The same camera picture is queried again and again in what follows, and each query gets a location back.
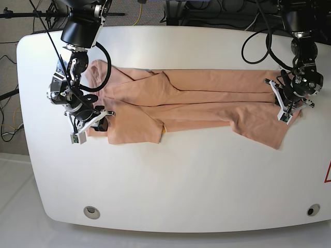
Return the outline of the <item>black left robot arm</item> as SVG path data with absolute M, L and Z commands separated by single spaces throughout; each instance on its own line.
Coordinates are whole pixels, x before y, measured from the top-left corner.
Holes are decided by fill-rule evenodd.
M 292 66 L 287 66 L 272 51 L 274 29 L 269 24 L 260 1 L 256 2 L 258 10 L 266 24 L 266 53 L 257 61 L 245 62 L 259 64 L 270 56 L 282 67 L 276 80 L 265 79 L 276 95 L 281 108 L 278 119 L 288 122 L 294 112 L 305 107 L 314 107 L 308 96 L 318 94 L 323 87 L 323 75 L 317 71 L 315 59 L 318 48 L 314 35 L 322 30 L 330 11 L 330 1 L 277 1 L 283 30 L 292 36 L 291 51 L 294 54 Z

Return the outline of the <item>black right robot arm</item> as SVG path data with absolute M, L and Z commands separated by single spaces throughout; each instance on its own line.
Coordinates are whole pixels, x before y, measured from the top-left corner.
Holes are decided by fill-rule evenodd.
M 69 18 L 63 29 L 61 40 L 66 44 L 59 53 L 56 71 L 47 94 L 52 104 L 62 105 L 73 127 L 74 135 L 84 128 L 97 132 L 108 129 L 107 112 L 98 101 L 96 92 L 101 91 L 111 75 L 111 58 L 107 50 L 97 42 L 105 23 L 111 1 L 64 1 L 69 7 Z M 107 59 L 107 72 L 99 86 L 87 87 L 80 83 L 81 75 L 88 67 L 88 50 L 97 47 Z

